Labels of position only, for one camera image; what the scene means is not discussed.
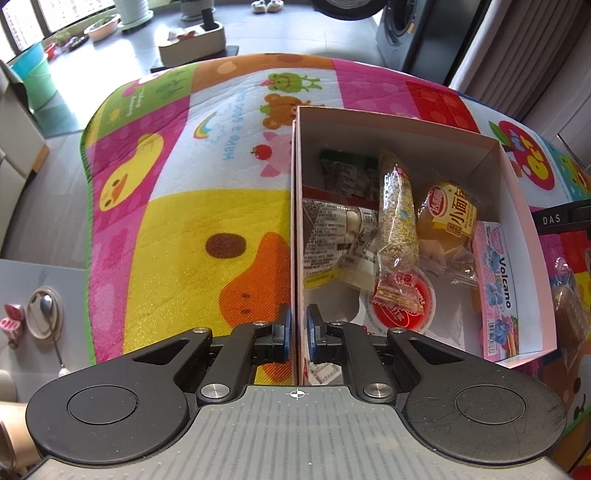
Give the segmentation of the colourful cartoon play mat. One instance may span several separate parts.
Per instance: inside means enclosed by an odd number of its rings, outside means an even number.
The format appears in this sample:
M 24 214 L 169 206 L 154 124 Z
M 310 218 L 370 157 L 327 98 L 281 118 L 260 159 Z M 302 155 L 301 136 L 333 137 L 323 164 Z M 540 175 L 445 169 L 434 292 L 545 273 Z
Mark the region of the colourful cartoon play mat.
M 496 137 L 533 208 L 590 195 L 576 163 L 522 125 L 382 67 L 260 54 L 144 77 L 106 99 L 81 143 L 92 188 L 87 304 L 97 361 L 194 319 L 225 334 L 287 303 L 291 126 L 301 106 Z

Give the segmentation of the green pink snack packet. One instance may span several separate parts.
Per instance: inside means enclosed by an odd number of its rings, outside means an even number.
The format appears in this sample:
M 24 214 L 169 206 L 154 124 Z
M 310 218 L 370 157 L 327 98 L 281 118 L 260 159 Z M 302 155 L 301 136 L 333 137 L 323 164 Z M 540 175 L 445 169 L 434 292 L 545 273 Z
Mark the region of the green pink snack packet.
M 320 163 L 328 191 L 368 201 L 379 200 L 377 158 L 325 149 L 321 151 Z

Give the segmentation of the metal spoon on dish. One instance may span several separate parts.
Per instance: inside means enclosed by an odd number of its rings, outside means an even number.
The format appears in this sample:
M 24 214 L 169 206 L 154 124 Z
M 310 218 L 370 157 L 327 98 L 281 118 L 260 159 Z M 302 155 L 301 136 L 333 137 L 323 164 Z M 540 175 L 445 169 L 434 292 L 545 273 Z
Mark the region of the metal spoon on dish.
M 50 345 L 53 348 L 59 363 L 58 377 L 69 374 L 58 346 L 64 318 L 58 293 L 50 287 L 36 289 L 27 301 L 25 315 L 29 334 L 40 345 Z

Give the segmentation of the white slippers pair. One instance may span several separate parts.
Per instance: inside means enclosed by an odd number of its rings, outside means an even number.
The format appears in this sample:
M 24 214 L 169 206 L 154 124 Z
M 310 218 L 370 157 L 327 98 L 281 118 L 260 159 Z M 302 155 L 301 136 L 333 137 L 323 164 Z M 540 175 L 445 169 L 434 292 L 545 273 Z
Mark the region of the white slippers pair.
M 277 13 L 283 10 L 283 0 L 254 0 L 250 3 L 254 14 Z

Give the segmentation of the grey washing machine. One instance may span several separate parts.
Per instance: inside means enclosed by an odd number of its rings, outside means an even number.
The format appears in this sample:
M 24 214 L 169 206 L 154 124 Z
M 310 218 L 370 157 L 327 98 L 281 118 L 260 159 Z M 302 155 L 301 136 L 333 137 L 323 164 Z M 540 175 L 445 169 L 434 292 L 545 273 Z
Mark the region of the grey washing machine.
M 376 36 L 386 66 L 449 85 L 487 7 L 474 0 L 388 2 Z

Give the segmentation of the round black washer door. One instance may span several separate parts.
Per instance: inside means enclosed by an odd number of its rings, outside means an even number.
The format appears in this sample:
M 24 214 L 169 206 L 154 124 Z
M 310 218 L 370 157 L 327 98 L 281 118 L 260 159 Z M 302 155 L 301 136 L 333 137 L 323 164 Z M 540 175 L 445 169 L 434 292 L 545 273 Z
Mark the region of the round black washer door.
M 344 21 L 363 20 L 380 13 L 387 0 L 311 0 L 312 7 L 329 18 Z

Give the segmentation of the white label snack bag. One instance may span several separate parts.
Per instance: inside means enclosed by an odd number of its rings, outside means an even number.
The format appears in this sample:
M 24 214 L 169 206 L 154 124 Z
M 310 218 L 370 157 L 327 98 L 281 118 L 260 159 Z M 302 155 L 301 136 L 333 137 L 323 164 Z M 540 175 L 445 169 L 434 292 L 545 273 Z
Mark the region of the white label snack bag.
M 305 199 L 304 288 L 332 280 L 373 292 L 377 278 L 378 212 Z

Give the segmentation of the yellow small bread packet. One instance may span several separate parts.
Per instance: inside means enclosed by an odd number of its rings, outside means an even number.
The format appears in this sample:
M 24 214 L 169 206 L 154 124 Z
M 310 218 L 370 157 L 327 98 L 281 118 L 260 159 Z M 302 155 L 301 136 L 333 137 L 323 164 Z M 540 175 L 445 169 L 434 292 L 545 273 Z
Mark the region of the yellow small bread packet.
M 472 240 L 477 216 L 478 208 L 458 185 L 431 185 L 417 210 L 421 266 L 453 283 L 475 287 Z

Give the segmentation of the bread bun in wrapper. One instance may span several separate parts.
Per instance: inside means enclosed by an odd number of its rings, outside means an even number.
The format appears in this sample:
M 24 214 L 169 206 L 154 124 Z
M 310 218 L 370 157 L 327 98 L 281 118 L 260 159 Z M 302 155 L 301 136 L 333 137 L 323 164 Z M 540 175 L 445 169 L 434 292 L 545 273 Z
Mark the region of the bread bun in wrapper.
M 577 349 L 590 332 L 590 313 L 579 299 L 574 273 L 564 257 L 555 259 L 550 283 L 558 345 Z

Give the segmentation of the red round lid cup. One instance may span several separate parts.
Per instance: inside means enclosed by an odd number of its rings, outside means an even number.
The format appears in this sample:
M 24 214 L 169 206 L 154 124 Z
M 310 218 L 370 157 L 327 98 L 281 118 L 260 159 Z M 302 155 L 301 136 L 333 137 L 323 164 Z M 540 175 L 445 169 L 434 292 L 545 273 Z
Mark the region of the red round lid cup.
M 370 294 L 360 297 L 360 305 L 365 308 L 363 317 L 358 318 L 360 325 L 372 334 L 385 336 L 391 328 L 401 327 L 419 333 L 425 332 L 431 325 L 436 311 L 436 294 L 431 280 L 419 269 L 412 273 L 400 273 L 396 282 L 410 287 L 413 299 L 420 303 L 419 310 L 401 304 L 377 303 Z

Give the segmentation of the teal plastic bucket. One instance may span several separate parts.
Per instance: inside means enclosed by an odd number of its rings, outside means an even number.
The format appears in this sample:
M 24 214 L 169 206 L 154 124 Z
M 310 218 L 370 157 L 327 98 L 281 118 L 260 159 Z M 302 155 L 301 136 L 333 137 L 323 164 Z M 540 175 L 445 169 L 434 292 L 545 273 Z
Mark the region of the teal plastic bucket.
M 48 55 L 41 42 L 27 48 L 10 64 L 21 79 L 27 94 L 28 107 L 36 111 L 45 106 L 57 89 L 49 69 Z

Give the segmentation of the grey curtain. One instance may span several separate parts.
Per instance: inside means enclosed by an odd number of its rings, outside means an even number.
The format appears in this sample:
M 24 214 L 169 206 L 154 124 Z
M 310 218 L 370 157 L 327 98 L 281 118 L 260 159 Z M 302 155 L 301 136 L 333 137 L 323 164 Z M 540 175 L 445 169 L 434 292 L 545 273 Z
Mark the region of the grey curtain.
M 522 120 L 589 22 L 588 1 L 492 1 L 450 88 Z

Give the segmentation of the white ribbed plant pot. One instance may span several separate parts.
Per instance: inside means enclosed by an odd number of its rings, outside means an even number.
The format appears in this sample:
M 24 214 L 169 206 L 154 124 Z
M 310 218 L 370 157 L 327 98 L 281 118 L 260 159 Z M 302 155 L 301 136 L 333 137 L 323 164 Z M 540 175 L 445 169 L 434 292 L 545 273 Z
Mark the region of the white ribbed plant pot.
M 118 28 L 125 31 L 139 27 L 153 18 L 147 0 L 114 0 L 119 15 Z

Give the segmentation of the white pink cardboard box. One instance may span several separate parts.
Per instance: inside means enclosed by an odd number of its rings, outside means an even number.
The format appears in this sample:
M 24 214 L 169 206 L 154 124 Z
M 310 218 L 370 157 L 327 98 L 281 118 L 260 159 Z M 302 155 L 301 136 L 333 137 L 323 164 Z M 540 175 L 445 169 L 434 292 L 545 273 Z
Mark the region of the white pink cardboard box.
M 298 378 L 310 374 L 305 309 L 315 303 L 327 320 L 361 319 L 367 313 L 360 293 L 337 280 L 317 289 L 304 288 L 304 188 L 322 187 L 318 157 L 324 149 L 377 157 L 395 153 L 414 184 L 428 174 L 441 175 L 483 203 L 486 219 L 501 224 L 508 246 L 519 326 L 519 353 L 504 360 L 515 368 L 557 347 L 549 276 L 529 205 L 501 144 L 470 130 L 403 116 L 367 111 L 301 107 L 293 134 L 294 318 L 297 328 Z

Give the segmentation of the cream tissue box organiser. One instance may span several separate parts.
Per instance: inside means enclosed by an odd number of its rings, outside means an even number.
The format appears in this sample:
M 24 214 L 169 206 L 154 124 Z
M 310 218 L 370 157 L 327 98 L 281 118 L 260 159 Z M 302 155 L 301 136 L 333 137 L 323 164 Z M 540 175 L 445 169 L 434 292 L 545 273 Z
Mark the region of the cream tissue box organiser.
M 213 18 L 211 8 L 200 12 L 201 22 L 186 28 L 169 29 L 158 39 L 160 62 L 172 68 L 221 53 L 226 46 L 224 25 Z

